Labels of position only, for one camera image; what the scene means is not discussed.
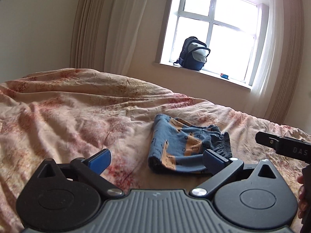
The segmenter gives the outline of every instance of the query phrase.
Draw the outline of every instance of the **triangular hole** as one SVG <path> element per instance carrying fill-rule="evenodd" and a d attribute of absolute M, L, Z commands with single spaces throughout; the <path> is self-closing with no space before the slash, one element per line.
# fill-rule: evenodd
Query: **triangular hole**
<path fill-rule="evenodd" d="M 273 171 L 271 170 L 270 166 L 263 165 L 258 174 L 259 177 L 265 177 L 270 179 L 275 179 L 276 176 L 274 175 Z"/>
<path fill-rule="evenodd" d="M 38 178 L 47 178 L 47 177 L 54 177 L 56 176 L 53 167 L 50 164 L 47 164 L 41 170 Z"/>

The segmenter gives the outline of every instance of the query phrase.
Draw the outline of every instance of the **sheer white curtain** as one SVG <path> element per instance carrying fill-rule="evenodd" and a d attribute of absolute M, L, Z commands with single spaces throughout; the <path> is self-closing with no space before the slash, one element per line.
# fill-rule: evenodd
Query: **sheer white curtain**
<path fill-rule="evenodd" d="M 126 75 L 147 0 L 115 0 L 109 23 L 104 72 Z"/>
<path fill-rule="evenodd" d="M 283 0 L 270 0 L 269 20 L 259 68 L 244 112 L 266 118 L 279 71 L 284 35 Z"/>

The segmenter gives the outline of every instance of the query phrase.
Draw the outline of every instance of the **beige wall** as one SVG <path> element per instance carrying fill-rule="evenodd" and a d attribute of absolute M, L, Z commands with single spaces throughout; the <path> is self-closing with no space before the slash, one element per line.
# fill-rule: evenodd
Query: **beige wall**
<path fill-rule="evenodd" d="M 165 3 L 166 0 L 147 1 L 127 75 L 174 92 L 242 110 L 249 89 L 184 68 L 152 64 L 156 57 Z"/>
<path fill-rule="evenodd" d="M 284 123 L 311 134 L 311 0 L 302 1 L 304 50 L 295 94 Z"/>
<path fill-rule="evenodd" d="M 69 67 L 79 0 L 0 0 L 0 82 Z"/>

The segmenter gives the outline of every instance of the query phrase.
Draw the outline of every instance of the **window frame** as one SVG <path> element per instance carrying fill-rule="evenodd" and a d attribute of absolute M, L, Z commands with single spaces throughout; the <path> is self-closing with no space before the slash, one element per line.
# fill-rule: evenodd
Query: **window frame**
<path fill-rule="evenodd" d="M 224 26 L 224 27 L 236 30 L 236 31 L 245 32 L 245 31 L 243 31 L 242 29 L 240 29 L 240 28 L 238 28 L 236 26 L 229 25 L 227 23 L 223 23 L 223 22 L 220 22 L 220 21 L 217 21 L 217 20 L 214 19 L 214 17 L 215 17 L 216 0 L 211 0 L 208 16 L 184 11 L 185 1 L 186 0 L 180 0 L 180 4 L 179 4 L 178 17 L 177 17 L 177 22 L 176 22 L 176 27 L 175 27 L 175 33 L 174 33 L 174 38 L 173 38 L 171 54 L 170 54 L 170 58 L 169 58 L 170 62 L 175 62 L 175 60 L 171 59 L 171 55 L 172 55 L 174 44 L 175 44 L 175 38 L 176 38 L 176 33 L 177 33 L 178 21 L 179 21 L 179 18 L 181 16 L 182 17 L 187 17 L 187 18 L 192 18 L 192 19 L 197 19 L 197 20 L 202 20 L 202 21 L 209 22 L 209 29 L 208 29 L 208 33 L 207 33 L 207 37 L 206 37 L 206 41 L 205 41 L 207 47 L 209 47 L 209 45 L 210 45 L 214 24 L 220 25 L 220 26 Z M 256 33 L 255 34 L 250 34 L 250 33 L 246 32 L 250 36 L 254 37 L 254 45 L 252 47 L 252 51 L 251 51 L 251 55 L 250 55 L 250 58 L 249 58 L 248 67 L 247 67 L 247 71 L 245 73 L 244 80 L 239 80 L 239 81 L 241 81 L 243 83 L 247 83 L 247 84 L 249 84 L 251 86 L 253 84 L 254 79 L 255 79 L 256 71 L 257 71 L 257 68 L 259 66 L 260 56 L 262 54 L 261 46 L 260 46 L 261 50 L 258 50 L 259 39 L 261 38 L 261 41 L 264 42 L 266 31 L 263 32 L 261 30 L 261 28 L 262 28 L 262 21 L 261 21 L 262 3 L 261 4 L 256 4 L 256 3 L 252 2 L 252 1 L 249 1 L 249 0 L 242 0 L 242 1 L 245 1 L 245 2 L 248 2 L 248 3 L 251 3 L 251 4 L 255 5 L 255 6 L 257 6 L 257 10 L 258 10 L 258 24 L 257 24 L 257 31 L 256 31 Z M 205 67 L 203 67 L 202 70 L 205 70 L 205 71 L 217 74 L 217 73 L 215 73 L 213 71 L 209 71 Z"/>

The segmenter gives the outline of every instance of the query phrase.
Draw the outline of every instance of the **backpack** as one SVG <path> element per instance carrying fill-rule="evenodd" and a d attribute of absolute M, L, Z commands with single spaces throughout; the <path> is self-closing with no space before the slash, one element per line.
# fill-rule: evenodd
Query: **backpack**
<path fill-rule="evenodd" d="M 199 71 L 207 61 L 211 50 L 206 44 L 196 37 L 188 37 L 184 43 L 179 58 L 174 64 L 180 64 L 184 68 Z"/>

